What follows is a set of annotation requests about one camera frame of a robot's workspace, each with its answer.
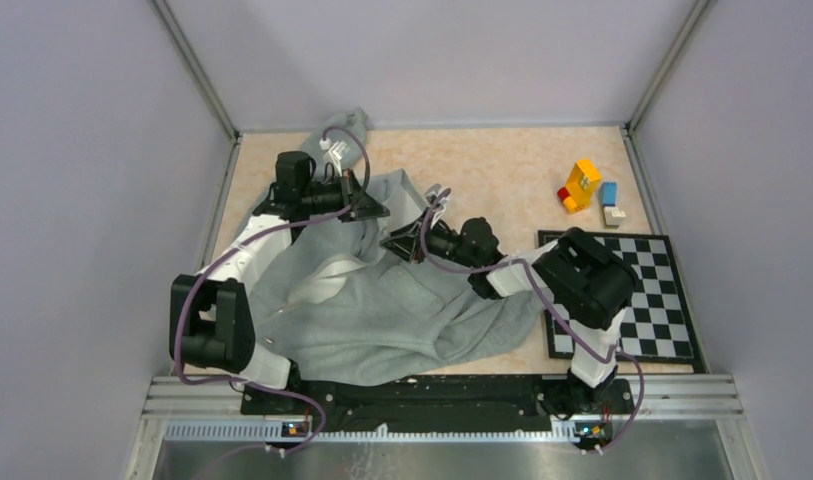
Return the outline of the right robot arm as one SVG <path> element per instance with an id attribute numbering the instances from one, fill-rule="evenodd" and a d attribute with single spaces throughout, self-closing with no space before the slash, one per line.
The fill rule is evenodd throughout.
<path id="1" fill-rule="evenodd" d="M 431 259 L 445 270 L 458 265 L 485 299 L 536 294 L 575 345 L 567 376 L 545 393 L 544 408 L 567 420 L 608 400 L 621 324 L 639 277 L 591 234 L 572 227 L 536 250 L 508 256 L 482 217 L 467 220 L 461 230 L 442 220 L 426 226 L 418 218 L 387 234 L 380 245 L 407 262 Z"/>

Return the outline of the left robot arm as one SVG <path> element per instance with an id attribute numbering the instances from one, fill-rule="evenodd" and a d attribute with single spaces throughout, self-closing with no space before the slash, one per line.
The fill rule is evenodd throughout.
<path id="1" fill-rule="evenodd" d="M 251 290 L 306 227 L 389 216 L 389 209 L 369 194 L 370 179 L 369 173 L 358 177 L 334 160 L 317 162 L 300 151 L 278 155 L 274 180 L 230 246 L 199 273 L 181 274 L 172 282 L 169 353 L 183 383 L 208 381 L 187 376 L 186 366 L 212 368 L 219 372 L 215 381 L 262 391 L 279 413 L 299 407 L 299 369 L 257 340 Z"/>

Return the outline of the grey zip-up jacket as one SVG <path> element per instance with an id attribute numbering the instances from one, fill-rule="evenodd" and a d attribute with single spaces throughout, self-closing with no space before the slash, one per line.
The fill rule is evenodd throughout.
<path id="1" fill-rule="evenodd" d="M 308 226 L 253 285 L 261 346 L 295 361 L 305 379 L 377 386 L 525 341 L 544 309 L 533 291 L 484 299 L 450 262 L 399 259 L 382 237 L 426 201 L 403 169 L 373 176 L 369 193 L 390 217 Z"/>

